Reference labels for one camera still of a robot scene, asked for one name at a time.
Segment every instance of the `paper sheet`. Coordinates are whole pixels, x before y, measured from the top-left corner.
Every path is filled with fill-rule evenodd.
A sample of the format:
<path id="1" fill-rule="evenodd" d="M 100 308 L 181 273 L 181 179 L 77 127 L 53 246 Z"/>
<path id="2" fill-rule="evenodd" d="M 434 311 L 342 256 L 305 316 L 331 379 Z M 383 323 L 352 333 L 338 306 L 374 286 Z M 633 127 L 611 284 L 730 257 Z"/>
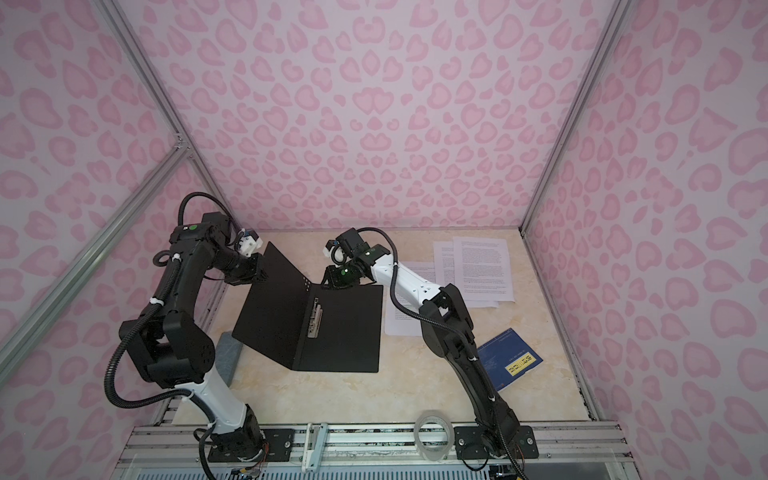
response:
<path id="1" fill-rule="evenodd" d="M 432 248 L 435 251 L 435 283 L 438 285 L 453 283 L 458 286 L 454 276 L 453 242 L 434 242 Z M 494 300 L 469 300 L 463 291 L 462 297 L 467 308 L 484 308 L 487 306 L 498 308 L 498 302 Z"/>
<path id="2" fill-rule="evenodd" d="M 515 301 L 507 240 L 454 237 L 455 285 L 465 300 Z"/>
<path id="3" fill-rule="evenodd" d="M 400 262 L 409 269 L 424 277 L 425 280 L 435 282 L 435 264 L 432 262 Z M 389 292 L 386 293 L 386 310 L 384 312 L 384 333 L 393 336 L 421 336 L 422 323 L 417 319 L 407 316 L 395 308 L 392 300 L 389 298 Z M 400 295 L 397 300 L 406 308 L 416 311 L 413 305 L 406 303 Z"/>

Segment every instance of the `beige table surface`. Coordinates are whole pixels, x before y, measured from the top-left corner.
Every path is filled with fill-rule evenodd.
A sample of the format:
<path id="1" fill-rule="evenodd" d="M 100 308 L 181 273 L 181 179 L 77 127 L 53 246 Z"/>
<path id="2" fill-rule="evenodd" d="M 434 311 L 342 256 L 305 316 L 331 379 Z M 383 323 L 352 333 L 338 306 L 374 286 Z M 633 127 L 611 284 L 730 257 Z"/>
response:
<path id="1" fill-rule="evenodd" d="M 322 248 L 339 233 L 265 233 L 262 238 L 265 243 L 273 242 L 305 276 L 318 283 L 329 264 Z M 516 301 L 500 302 L 497 309 L 470 309 L 475 341 L 480 346 L 512 327 L 544 360 L 501 392 L 521 421 L 589 419 L 517 230 L 388 233 L 399 259 L 405 262 L 433 261 L 434 241 L 457 236 L 506 239 Z M 375 233 L 363 237 L 371 245 L 386 245 Z M 227 288 L 209 332 L 214 341 L 234 327 L 249 288 Z M 378 373 L 294 372 L 244 346 L 231 389 L 251 406 L 261 424 L 414 422 L 431 409 L 441 410 L 451 422 L 473 421 L 472 405 L 448 362 L 429 351 L 421 337 L 388 336 L 383 327 L 382 313 Z M 174 424 L 201 424 L 203 420 L 197 407 L 183 402 Z"/>

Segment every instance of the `clear tape roll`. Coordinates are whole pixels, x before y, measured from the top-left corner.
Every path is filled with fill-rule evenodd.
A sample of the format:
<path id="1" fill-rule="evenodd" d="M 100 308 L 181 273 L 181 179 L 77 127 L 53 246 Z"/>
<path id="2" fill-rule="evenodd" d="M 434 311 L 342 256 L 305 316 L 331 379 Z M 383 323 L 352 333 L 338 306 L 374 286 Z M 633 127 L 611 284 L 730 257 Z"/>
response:
<path id="1" fill-rule="evenodd" d="M 445 433 L 448 434 L 448 443 L 445 446 L 440 448 L 427 447 L 422 443 L 422 440 L 419 438 L 419 430 L 421 430 L 424 424 L 427 423 L 436 423 L 445 429 Z M 425 460 L 437 462 L 438 460 L 442 460 L 451 451 L 455 439 L 453 425 L 444 418 L 444 413 L 438 412 L 437 410 L 427 410 L 422 413 L 422 416 L 420 416 L 413 425 L 413 438 L 416 450 L 419 451 L 419 454 L 421 454 Z"/>

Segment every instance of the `heart patterned wallpaper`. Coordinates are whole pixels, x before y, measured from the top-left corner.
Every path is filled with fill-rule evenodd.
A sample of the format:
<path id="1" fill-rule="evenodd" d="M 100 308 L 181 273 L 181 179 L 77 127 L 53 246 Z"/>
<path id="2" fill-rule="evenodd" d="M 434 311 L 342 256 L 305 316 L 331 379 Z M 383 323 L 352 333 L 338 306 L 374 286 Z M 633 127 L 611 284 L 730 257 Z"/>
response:
<path id="1" fill-rule="evenodd" d="M 612 0 L 126 0 L 261 230 L 515 226 Z"/>
<path id="2" fill-rule="evenodd" d="M 0 345 L 172 137 L 87 0 L 0 5 Z"/>
<path id="3" fill-rule="evenodd" d="M 644 478 L 768 478 L 768 2 L 640 3 L 532 242 Z"/>
<path id="4" fill-rule="evenodd" d="M 0 391 L 0 478 L 109 478 L 134 425 L 147 424 L 157 407 L 113 407 L 104 397 L 104 371 L 120 323 L 136 317 L 160 281 L 163 270 L 152 257 L 168 245 L 177 205 L 200 189 L 183 164 Z M 212 206 L 194 199 L 187 217 L 199 219 Z M 197 318 L 214 284 L 203 281 Z M 128 399 L 160 391 L 141 379 L 128 355 L 115 384 Z"/>

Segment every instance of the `blue book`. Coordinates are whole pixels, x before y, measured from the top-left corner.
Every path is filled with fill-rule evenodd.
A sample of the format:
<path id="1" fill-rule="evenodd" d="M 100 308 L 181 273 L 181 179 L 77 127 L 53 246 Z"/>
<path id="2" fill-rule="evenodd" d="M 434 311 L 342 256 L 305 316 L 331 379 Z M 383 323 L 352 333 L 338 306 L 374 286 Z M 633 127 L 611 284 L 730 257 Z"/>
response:
<path id="1" fill-rule="evenodd" d="M 498 391 L 543 361 L 513 329 L 484 343 L 478 355 Z"/>

